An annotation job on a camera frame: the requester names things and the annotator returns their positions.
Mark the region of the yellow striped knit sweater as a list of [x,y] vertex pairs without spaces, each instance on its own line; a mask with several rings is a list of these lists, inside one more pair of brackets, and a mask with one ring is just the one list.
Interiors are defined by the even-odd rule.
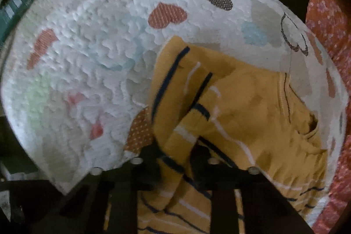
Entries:
[[138,233],[210,233],[212,193],[200,190],[190,165],[197,144],[259,170],[303,219],[317,206],[327,150],[288,73],[175,36],[156,59],[147,99],[130,135],[139,148],[157,143],[161,178],[138,193]]

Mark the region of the white heart-patterned quilted blanket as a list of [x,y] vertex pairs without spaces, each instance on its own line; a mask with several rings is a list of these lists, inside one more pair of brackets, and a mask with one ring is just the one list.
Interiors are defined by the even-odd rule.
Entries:
[[35,0],[7,40],[1,99],[16,138],[59,191],[131,156],[123,144],[173,35],[289,73],[318,117],[331,185],[349,95],[319,40],[280,1]]

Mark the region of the green box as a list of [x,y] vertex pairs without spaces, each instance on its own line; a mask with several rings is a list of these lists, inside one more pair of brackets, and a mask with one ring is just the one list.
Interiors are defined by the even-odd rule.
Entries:
[[3,43],[11,30],[20,21],[20,18],[29,9],[34,0],[8,0],[1,7],[1,43]]

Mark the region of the red floral fabric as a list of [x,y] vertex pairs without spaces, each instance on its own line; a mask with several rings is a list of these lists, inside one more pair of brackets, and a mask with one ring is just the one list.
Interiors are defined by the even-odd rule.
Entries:
[[[350,0],[310,0],[306,25],[350,91]],[[346,109],[346,135],[328,197],[312,229],[315,233],[350,233],[350,106]]]

